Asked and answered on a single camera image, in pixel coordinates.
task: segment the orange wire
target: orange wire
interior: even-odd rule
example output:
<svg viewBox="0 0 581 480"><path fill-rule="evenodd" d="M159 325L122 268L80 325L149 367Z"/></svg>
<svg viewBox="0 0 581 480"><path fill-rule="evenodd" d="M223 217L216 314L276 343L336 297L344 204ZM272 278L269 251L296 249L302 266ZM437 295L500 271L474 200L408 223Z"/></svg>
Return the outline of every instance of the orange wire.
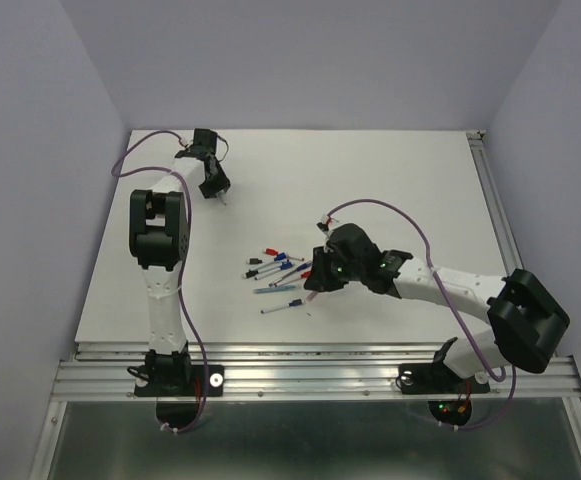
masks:
<svg viewBox="0 0 581 480"><path fill-rule="evenodd" d="M468 385L468 396L466 397L466 402L463 404L463 408L468 406L468 402L470 401L470 395L472 395L472 388L470 387L470 382L466 382Z"/></svg>
<svg viewBox="0 0 581 480"><path fill-rule="evenodd" d="M459 401L461 400L461 397L463 396L463 384L461 384L461 388L459 389L459 396L457 397L457 399L455 401Z"/></svg>

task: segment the marker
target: marker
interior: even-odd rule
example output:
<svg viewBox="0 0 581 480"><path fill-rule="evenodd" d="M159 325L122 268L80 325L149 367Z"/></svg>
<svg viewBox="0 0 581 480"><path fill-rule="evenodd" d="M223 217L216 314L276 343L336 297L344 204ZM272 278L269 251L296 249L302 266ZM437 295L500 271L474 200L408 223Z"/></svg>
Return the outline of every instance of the marker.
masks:
<svg viewBox="0 0 581 480"><path fill-rule="evenodd" d="M282 280L285 280L289 276L291 276L291 275L293 275L293 274L295 274L297 272L300 272L302 270L305 270L306 268L310 268L311 266L312 266L312 262L311 261L310 262L303 263L303 264L299 265L297 268L295 268L293 271L288 272L285 275L277 278L274 282L270 283L268 286L274 287L277 283L281 282Z"/></svg>
<svg viewBox="0 0 581 480"><path fill-rule="evenodd" d="M255 288L254 293L275 293L275 292L285 292L287 290L296 290L296 285L282 285L281 287L265 287L265 288Z"/></svg>
<svg viewBox="0 0 581 480"><path fill-rule="evenodd" d="M310 276L310 272L311 271L312 270L308 270L307 272L302 273L300 277L297 277L297 278L295 278L293 280L286 280L285 282L277 283L277 287L281 287L283 285L288 285L290 283L300 282L304 278L308 278Z"/></svg>
<svg viewBox="0 0 581 480"><path fill-rule="evenodd" d="M279 265L278 267L276 267L271 272L264 273L263 275L261 275L262 272L259 272L259 274L256 277L254 277L254 279L255 280L261 280L262 278L269 277L270 275L274 275L277 272L282 272L283 270L287 270L289 268L292 268L292 263L290 263L290 262L282 263L281 265Z"/></svg>
<svg viewBox="0 0 581 480"><path fill-rule="evenodd" d="M259 267L256 270L248 270L246 273L244 273L242 275L243 278L252 278L255 275L260 275L262 273L267 273L267 272L279 272L281 270L287 270L288 268L292 267L292 263L291 262L273 262L271 265L267 266L267 267Z"/></svg>
<svg viewBox="0 0 581 480"><path fill-rule="evenodd" d="M266 255L275 256L275 255L279 255L281 252L279 250L275 250L274 248L265 248L263 250L263 253L265 253ZM305 260L305 258L303 258L303 257L295 257L292 255L288 255L288 259L295 260L297 262L303 262Z"/></svg>
<svg viewBox="0 0 581 480"><path fill-rule="evenodd" d="M280 253L280 254L276 255L276 256L275 256L275 257L272 259L272 261L271 261L271 262L264 263L263 265L261 265L261 266L259 267L259 270L260 270L260 269L262 269L262 268L269 267L270 265L274 265L275 263L277 263L277 262L281 262L281 261L283 261L283 260L288 260L288 257L287 257L287 255L286 255L285 253Z"/></svg>
<svg viewBox="0 0 581 480"><path fill-rule="evenodd" d="M299 307L301 305L303 305L303 301L300 298L297 298L296 300L293 300L285 305L279 305L278 307L263 308L261 310L261 313L277 312L279 310L283 310L284 308Z"/></svg>

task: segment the blue pen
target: blue pen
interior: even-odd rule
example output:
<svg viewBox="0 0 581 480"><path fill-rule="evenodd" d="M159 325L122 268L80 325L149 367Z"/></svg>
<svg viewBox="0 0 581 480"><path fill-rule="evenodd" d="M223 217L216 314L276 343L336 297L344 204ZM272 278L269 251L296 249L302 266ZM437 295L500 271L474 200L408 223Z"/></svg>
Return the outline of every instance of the blue pen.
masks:
<svg viewBox="0 0 581 480"><path fill-rule="evenodd" d="M281 261L287 260L287 259L288 259L288 256L285 253L280 253L279 255L274 257L271 262L264 263L263 265L259 265L257 267L257 270L261 270L262 268L269 267L270 265L274 265L275 263L278 263L278 262L281 262Z"/></svg>
<svg viewBox="0 0 581 480"><path fill-rule="evenodd" d="M285 305L279 305L278 307L263 308L263 309L261 309L261 313L276 312L277 310L283 310L284 308L298 307L300 305L303 305L303 301L300 298L297 298L296 300L293 300L290 303L286 303Z"/></svg>
<svg viewBox="0 0 581 480"><path fill-rule="evenodd" d="M292 265L291 262L285 262L282 263L281 265L279 265L278 267L276 267L274 270L272 270L271 272L268 273L264 273L263 275L258 274L256 277L254 277L255 280L261 280L262 278L266 278L269 277L270 275L274 275L277 272L281 272L283 270L288 270L289 268L292 268L294 265Z"/></svg>
<svg viewBox="0 0 581 480"><path fill-rule="evenodd" d="M261 275L262 273L272 272L277 273L280 270L287 270L288 268L292 267L292 262L276 262L273 265L269 265L265 268L257 268L256 270L248 270L246 273L242 275L243 278L252 278L255 275Z"/></svg>
<svg viewBox="0 0 581 480"><path fill-rule="evenodd" d="M296 290L296 285L281 285L280 287L265 287L265 288L255 288L254 293L274 293L274 292L285 292L287 290Z"/></svg>
<svg viewBox="0 0 581 480"><path fill-rule="evenodd" d="M302 270L305 270L306 268L310 268L312 266L312 261L306 262L306 263L302 263L301 265L299 265L297 268L295 268L293 271L286 273L285 275L277 278L274 282L270 283L268 286L270 287L276 287L277 283L284 281L286 278L288 278L289 276L300 272Z"/></svg>

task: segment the red pen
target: red pen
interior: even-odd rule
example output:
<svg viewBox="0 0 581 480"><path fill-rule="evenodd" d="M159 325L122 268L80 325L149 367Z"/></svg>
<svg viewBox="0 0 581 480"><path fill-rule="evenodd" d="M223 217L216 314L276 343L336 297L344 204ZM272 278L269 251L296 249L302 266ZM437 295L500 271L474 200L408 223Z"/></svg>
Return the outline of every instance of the red pen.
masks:
<svg viewBox="0 0 581 480"><path fill-rule="evenodd" d="M263 253L265 253L266 255L271 255L273 257L276 257L277 255L279 255L282 252L280 252L279 250L275 250L274 248L265 248L263 250ZM289 254L286 254L286 256L290 260L296 260L297 262L303 262L305 260L304 257L295 257L294 255L289 255Z"/></svg>
<svg viewBox="0 0 581 480"><path fill-rule="evenodd" d="M282 285L289 285L291 283L295 283L295 282L300 282L301 280L303 280L304 278L308 278L310 276L310 272L312 270L308 270L307 272L302 273L299 277L292 279L292 280L286 280L285 282L281 282L281 283L277 283L277 287L280 287Z"/></svg>

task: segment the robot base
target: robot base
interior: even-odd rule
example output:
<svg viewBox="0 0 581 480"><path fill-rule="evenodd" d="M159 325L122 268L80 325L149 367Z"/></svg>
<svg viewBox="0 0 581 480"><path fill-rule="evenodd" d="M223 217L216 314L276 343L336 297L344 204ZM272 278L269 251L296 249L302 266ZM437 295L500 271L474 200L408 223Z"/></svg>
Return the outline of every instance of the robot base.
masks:
<svg viewBox="0 0 581 480"><path fill-rule="evenodd" d="M224 367L223 365L208 365L209 375L212 377L215 374L224 378ZM194 381L199 379L201 387L203 388L204 378L203 378L203 365L191 365L190 382L188 384L162 384L156 382L148 382L145 385L139 386L135 382L134 394L137 397L191 397L194 398ZM208 397L221 397L223 396L223 380L219 383L210 382L208 385Z"/></svg>
<svg viewBox="0 0 581 480"><path fill-rule="evenodd" d="M459 395L466 382L470 383L472 394L490 393L488 383L479 383L474 377L450 381L445 375L436 373L436 369L429 363L401 364L396 379L397 387L404 395Z"/></svg>

